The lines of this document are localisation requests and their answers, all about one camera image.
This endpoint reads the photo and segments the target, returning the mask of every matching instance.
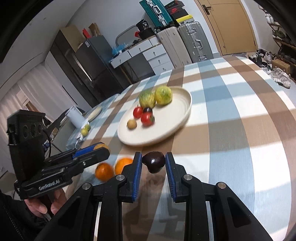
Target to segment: hand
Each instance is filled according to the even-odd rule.
[[[54,192],[55,200],[52,203],[50,209],[53,214],[56,214],[58,210],[65,204],[67,201],[64,190],[61,188]],[[40,202],[38,198],[26,199],[24,200],[29,210],[37,217],[42,218],[42,214],[47,213],[46,206]]]

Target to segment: curtain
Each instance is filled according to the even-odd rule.
[[[30,70],[17,84],[30,102],[45,113],[51,122],[71,106],[76,106],[56,77],[46,70],[44,63]]]
[[[9,171],[14,173],[8,144],[7,117],[19,109],[25,109],[17,97],[17,86],[10,89],[9,92],[0,101],[0,169],[2,173]]]

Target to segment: white suitcase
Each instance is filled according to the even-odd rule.
[[[163,44],[175,68],[192,64],[189,53],[176,27],[162,30],[157,33],[157,36]]]

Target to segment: plaid tablecloth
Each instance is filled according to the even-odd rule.
[[[96,135],[96,127],[101,126],[104,123],[104,120],[101,120],[101,116],[104,115],[104,113],[106,112],[106,110],[109,108],[109,106],[113,103],[113,101],[119,96],[119,94],[115,94],[111,97],[109,97],[108,99],[104,100],[102,103],[98,104],[97,106],[95,106],[94,108],[92,108],[90,111],[87,112],[86,114],[86,118],[89,117],[89,115],[95,110],[95,108],[97,108],[98,106],[102,107],[101,112],[99,113],[99,115],[90,123],[91,125],[91,130],[89,132],[89,135],[87,137],[85,137],[82,141],[86,140],[86,139],[92,139],[95,135]],[[66,148],[67,150],[73,149],[75,148],[75,144],[77,141],[77,136],[80,133],[80,129],[76,129],[72,135],[69,137],[68,142],[66,144]],[[83,142],[77,143],[76,148],[80,148],[80,146],[82,145]]]
[[[117,136],[124,112],[142,90],[182,86],[192,95],[186,125],[165,141],[144,148],[123,145]],[[243,57],[187,65],[128,87],[102,115],[102,125],[83,147],[102,141],[114,164],[135,151],[171,151],[175,161],[202,182],[227,185],[274,240],[283,240],[296,221],[296,109],[263,70]],[[96,166],[84,182],[99,184]],[[174,204],[165,168],[150,174],[143,166],[136,203],[123,204],[124,240],[183,240],[185,205]]]

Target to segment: drawer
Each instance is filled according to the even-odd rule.
[[[111,65],[113,66],[113,68],[116,68],[117,66],[123,64],[125,61],[129,60],[130,58],[131,56],[128,53],[128,51],[124,51],[111,61]]]
[[[144,40],[143,42],[137,44],[136,46],[130,48],[128,50],[128,52],[130,53],[130,55],[132,57],[136,56],[137,54],[141,53],[141,52],[144,52],[146,49],[149,49],[152,47],[152,44],[151,42],[147,39],[147,40]]]
[[[161,56],[150,59],[148,62],[150,64],[151,68],[154,68],[156,66],[159,66],[161,64],[171,62],[171,61],[170,61],[170,57],[165,53],[165,54],[162,54]]]
[[[153,68],[153,71],[156,75],[159,75],[163,72],[166,72],[166,71],[172,70],[172,69],[174,69],[172,62],[167,62],[165,64],[162,64],[162,65],[159,65],[159,66]]]
[[[149,41],[152,44],[152,46],[155,46],[155,45],[159,44],[158,38],[156,36],[153,37],[153,38],[150,38]]]
[[[162,55],[164,53],[166,53],[165,48],[163,47],[162,44],[160,44],[160,45],[157,45],[157,46],[145,51],[143,53],[143,55],[147,60],[150,60],[150,59],[155,58],[155,57]]]

